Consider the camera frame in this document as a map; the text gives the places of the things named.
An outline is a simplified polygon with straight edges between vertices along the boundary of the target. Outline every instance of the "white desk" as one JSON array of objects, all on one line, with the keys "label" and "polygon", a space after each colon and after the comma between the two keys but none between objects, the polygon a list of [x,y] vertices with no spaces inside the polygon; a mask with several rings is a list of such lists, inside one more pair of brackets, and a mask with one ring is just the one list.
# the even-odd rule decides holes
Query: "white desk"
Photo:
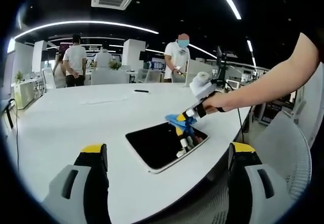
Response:
[{"label": "white desk", "polygon": [[[74,163],[84,146],[106,143],[112,223],[130,224],[152,216],[189,192],[218,162],[239,131],[238,114],[233,110],[199,120],[195,127],[210,139],[160,174],[147,171],[125,135],[163,123],[165,115],[181,113],[194,103],[189,88],[170,83],[49,91],[18,121],[22,178],[32,195],[42,201],[50,181]],[[241,109],[242,120],[248,111]],[[17,156],[15,137],[13,129],[8,140],[13,159]]]},{"label": "white desk", "polygon": [[38,77],[38,78],[34,78],[34,79],[29,79],[29,80],[24,80],[24,81],[22,81],[20,83],[12,83],[11,84],[11,87],[18,86],[18,85],[25,85],[25,84],[28,84],[28,83],[36,83],[36,82],[40,82],[42,80],[43,80],[42,77]]}]

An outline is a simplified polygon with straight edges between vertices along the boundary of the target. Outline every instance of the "man in white t-shirt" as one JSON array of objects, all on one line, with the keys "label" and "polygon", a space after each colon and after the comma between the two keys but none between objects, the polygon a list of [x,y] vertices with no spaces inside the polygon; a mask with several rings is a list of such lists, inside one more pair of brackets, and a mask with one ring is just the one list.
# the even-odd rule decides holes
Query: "man in white t-shirt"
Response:
[{"label": "man in white t-shirt", "polygon": [[95,68],[110,68],[109,63],[112,61],[112,55],[108,52],[108,45],[103,44],[101,50],[95,56]]},{"label": "man in white t-shirt", "polygon": [[86,49],[80,46],[81,38],[73,35],[73,45],[68,48],[63,57],[66,69],[66,86],[83,86],[86,78]]},{"label": "man in white t-shirt", "polygon": [[172,74],[186,72],[187,63],[190,59],[190,52],[187,48],[189,45],[189,36],[181,34],[175,42],[169,43],[165,50],[166,73],[164,82],[170,83]]}]

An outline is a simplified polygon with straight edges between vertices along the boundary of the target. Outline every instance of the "white t-shirt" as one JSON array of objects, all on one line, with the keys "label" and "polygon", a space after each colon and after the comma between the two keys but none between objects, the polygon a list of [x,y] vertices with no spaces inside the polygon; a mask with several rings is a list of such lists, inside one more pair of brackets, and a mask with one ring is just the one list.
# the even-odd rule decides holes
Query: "white t-shirt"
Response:
[{"label": "white t-shirt", "polygon": [[[181,72],[186,72],[186,63],[190,60],[190,52],[188,48],[180,48],[177,42],[172,42],[167,45],[165,55],[171,56],[171,62],[174,66],[180,67]],[[164,79],[170,79],[171,74],[172,71],[167,66]]]},{"label": "white t-shirt", "polygon": [[95,56],[97,68],[109,68],[109,62],[112,61],[112,55],[107,52],[107,49],[101,50]]},{"label": "white t-shirt", "polygon": [[84,58],[87,58],[86,49],[80,45],[76,45],[66,50],[63,60],[68,60],[70,67],[82,75],[82,60]]}]

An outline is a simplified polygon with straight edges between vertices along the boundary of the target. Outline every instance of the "black ceiling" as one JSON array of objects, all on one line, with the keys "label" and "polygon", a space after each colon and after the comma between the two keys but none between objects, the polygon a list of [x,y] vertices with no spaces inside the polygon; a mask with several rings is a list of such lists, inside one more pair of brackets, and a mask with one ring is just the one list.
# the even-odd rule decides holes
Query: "black ceiling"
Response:
[{"label": "black ceiling", "polygon": [[[217,46],[252,64],[247,39],[254,48],[257,66],[271,68],[286,59],[298,37],[291,0],[233,0],[242,19],[237,20],[225,0],[133,0],[125,11],[92,8],[91,0],[27,0],[21,21],[28,27],[68,20],[101,20],[140,26],[159,34],[111,25],[63,25],[28,34],[18,41],[51,40],[82,33],[147,41],[163,51],[164,43],[187,33],[190,42],[214,55]],[[107,40],[120,45],[120,41]],[[84,41],[84,43],[101,43]],[[192,57],[212,58],[190,48]]]}]

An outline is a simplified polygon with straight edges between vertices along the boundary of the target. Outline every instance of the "black pants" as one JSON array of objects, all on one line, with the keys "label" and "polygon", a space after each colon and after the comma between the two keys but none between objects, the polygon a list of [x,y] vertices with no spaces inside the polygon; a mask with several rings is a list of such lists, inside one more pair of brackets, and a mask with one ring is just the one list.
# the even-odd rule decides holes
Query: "black pants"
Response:
[{"label": "black pants", "polygon": [[66,86],[67,87],[73,87],[73,86],[84,86],[85,85],[85,77],[79,76],[77,79],[74,78],[73,75],[69,74],[65,78]]}]

